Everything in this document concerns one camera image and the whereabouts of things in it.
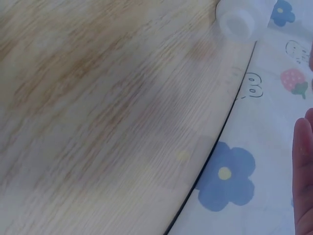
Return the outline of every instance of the white bottle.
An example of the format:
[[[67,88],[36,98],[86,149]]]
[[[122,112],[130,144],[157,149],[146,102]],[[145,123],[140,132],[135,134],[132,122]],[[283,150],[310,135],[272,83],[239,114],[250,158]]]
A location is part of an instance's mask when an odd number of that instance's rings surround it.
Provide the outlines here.
[[[266,31],[276,3],[277,0],[221,0],[216,19],[229,39],[255,42]]]

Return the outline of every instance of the white bottle cap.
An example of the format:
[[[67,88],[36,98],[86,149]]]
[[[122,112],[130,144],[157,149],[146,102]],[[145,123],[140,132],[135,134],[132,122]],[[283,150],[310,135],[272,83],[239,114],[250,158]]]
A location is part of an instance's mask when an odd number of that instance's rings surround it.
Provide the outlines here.
[[[237,42],[247,42],[256,30],[255,19],[241,8],[224,13],[218,20],[222,33]]]

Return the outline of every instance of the yellow flower center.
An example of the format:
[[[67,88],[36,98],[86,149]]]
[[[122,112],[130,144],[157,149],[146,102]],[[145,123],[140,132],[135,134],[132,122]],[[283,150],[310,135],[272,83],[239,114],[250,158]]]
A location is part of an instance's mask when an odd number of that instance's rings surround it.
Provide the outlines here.
[[[221,180],[228,180],[231,177],[231,171],[228,167],[221,167],[219,170],[219,178]]]

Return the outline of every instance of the fingertip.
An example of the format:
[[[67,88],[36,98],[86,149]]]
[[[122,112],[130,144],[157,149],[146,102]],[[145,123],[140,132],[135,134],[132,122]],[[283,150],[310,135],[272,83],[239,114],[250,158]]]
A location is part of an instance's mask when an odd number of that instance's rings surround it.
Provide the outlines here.
[[[307,130],[307,127],[311,127],[311,124],[306,118],[299,118],[294,125],[294,133],[296,134],[298,131]]]
[[[307,119],[310,124],[313,124],[313,108],[310,108],[306,113],[305,113],[305,119]]]
[[[311,162],[313,154],[313,133],[311,124],[305,118],[297,120],[294,126],[292,159],[294,167]]]

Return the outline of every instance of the cartoon face drawing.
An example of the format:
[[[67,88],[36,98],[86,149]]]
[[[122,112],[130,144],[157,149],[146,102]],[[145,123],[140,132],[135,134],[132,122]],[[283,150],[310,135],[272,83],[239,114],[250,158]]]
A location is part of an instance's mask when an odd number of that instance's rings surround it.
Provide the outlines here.
[[[303,63],[305,64],[309,63],[310,58],[309,50],[307,50],[294,40],[289,40],[287,42],[286,53],[300,65]]]
[[[263,96],[262,79],[259,75],[253,72],[247,72],[242,84],[243,92],[237,99],[244,99],[246,97],[260,98]]]

